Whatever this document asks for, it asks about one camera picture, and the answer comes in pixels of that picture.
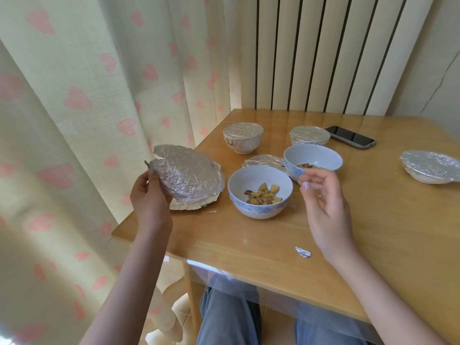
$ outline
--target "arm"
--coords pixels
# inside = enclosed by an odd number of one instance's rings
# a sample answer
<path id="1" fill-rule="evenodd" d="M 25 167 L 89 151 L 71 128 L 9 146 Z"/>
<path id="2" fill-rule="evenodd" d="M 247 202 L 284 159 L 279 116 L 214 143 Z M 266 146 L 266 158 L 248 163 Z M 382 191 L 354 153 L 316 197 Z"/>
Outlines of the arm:
<path id="1" fill-rule="evenodd" d="M 139 221 L 138 234 L 80 345 L 139 342 L 173 223 L 157 174 L 146 172 L 136 180 L 131 202 Z"/>
<path id="2" fill-rule="evenodd" d="M 446 345 L 359 253 L 337 175 L 306 169 L 299 184 L 316 244 L 358 297 L 385 345 Z M 318 200 L 315 191 L 325 202 Z"/>

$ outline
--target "smartphone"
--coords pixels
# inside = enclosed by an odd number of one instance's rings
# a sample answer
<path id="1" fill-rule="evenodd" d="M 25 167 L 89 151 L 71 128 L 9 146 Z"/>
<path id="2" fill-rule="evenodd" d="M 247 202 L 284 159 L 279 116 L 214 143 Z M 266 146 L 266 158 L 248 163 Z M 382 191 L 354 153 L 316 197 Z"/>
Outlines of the smartphone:
<path id="1" fill-rule="evenodd" d="M 339 126 L 327 127 L 326 131 L 331 134 L 331 137 L 358 149 L 369 149 L 374 146 L 376 141 L 361 134 L 354 133 Z"/>

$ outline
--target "table leg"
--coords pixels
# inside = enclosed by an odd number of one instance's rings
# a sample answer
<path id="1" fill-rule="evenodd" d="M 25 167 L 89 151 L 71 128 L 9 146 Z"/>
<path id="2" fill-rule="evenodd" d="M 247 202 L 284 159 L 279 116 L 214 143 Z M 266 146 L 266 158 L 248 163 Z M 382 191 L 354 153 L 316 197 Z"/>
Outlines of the table leg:
<path id="1" fill-rule="evenodd" d="M 184 262 L 184 276 L 185 283 L 187 284 L 187 292 L 189 294 L 190 314 L 195 328 L 195 336 L 198 337 L 201 323 L 203 322 L 200 313 L 200 301 L 206 286 L 197 282 L 200 278 L 186 262 Z"/>

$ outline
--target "aluminum foil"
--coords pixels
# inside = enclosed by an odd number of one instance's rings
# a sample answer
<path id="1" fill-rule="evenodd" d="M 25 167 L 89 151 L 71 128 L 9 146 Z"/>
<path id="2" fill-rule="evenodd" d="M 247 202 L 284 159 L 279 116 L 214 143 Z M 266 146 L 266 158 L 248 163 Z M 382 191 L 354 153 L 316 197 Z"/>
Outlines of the aluminum foil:
<path id="1" fill-rule="evenodd" d="M 286 173 L 286 168 L 284 166 L 284 159 L 282 159 L 281 157 L 273 156 L 273 155 L 262 154 L 262 155 L 252 156 L 251 158 L 244 161 L 241 167 L 253 166 L 253 165 L 266 165 L 266 166 L 270 166 L 273 168 L 277 168 L 280 171 Z"/>
<path id="2" fill-rule="evenodd" d="M 303 258 L 309 258 L 311 257 L 311 253 L 309 251 L 306 251 L 305 249 L 302 249 L 300 247 L 296 247 L 295 250 L 297 251 L 297 253 L 300 254 L 301 257 Z"/>
<path id="3" fill-rule="evenodd" d="M 255 149 L 264 135 L 264 129 L 257 123 L 239 122 L 224 128 L 224 139 L 232 146 Z"/>
<path id="4" fill-rule="evenodd" d="M 460 161 L 429 151 L 405 151 L 400 156 L 409 173 L 413 171 L 436 179 L 460 182 Z"/>
<path id="5" fill-rule="evenodd" d="M 153 152 L 162 159 L 150 161 L 149 168 L 158 173 L 177 203 L 205 205 L 210 197 L 215 201 L 224 189 L 225 175 L 208 156 L 183 146 L 166 144 L 155 146 Z M 181 209 L 188 209 L 187 203 Z"/>
<path id="6" fill-rule="evenodd" d="M 297 126 L 289 132 L 292 145 L 296 144 L 318 144 L 325 145 L 331 135 L 328 131 L 314 126 Z"/>

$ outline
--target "blue-patterned bowl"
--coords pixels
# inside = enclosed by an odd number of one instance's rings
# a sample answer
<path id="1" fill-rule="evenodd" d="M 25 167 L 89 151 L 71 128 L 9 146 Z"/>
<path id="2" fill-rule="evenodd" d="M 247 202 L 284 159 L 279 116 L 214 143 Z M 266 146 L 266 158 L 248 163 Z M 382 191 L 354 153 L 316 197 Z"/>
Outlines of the blue-patterned bowl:
<path id="1" fill-rule="evenodd" d="M 336 171 L 342 167 L 343 160 L 336 151 L 316 144 L 297 144 L 284 151 L 286 172 L 296 182 L 304 173 L 304 169 L 297 167 L 297 165 L 304 163 Z"/>
<path id="2" fill-rule="evenodd" d="M 282 200 L 273 205 L 257 206 L 246 203 L 248 196 L 246 190 L 257 191 L 262 183 L 267 183 L 268 188 L 272 185 L 280 187 L 277 197 Z M 235 207 L 245 216 L 254 219 L 267 219 L 274 217 L 286 207 L 293 190 L 291 179 L 282 171 L 264 165 L 247 166 L 239 169 L 229 178 L 228 189 L 230 199 Z"/>

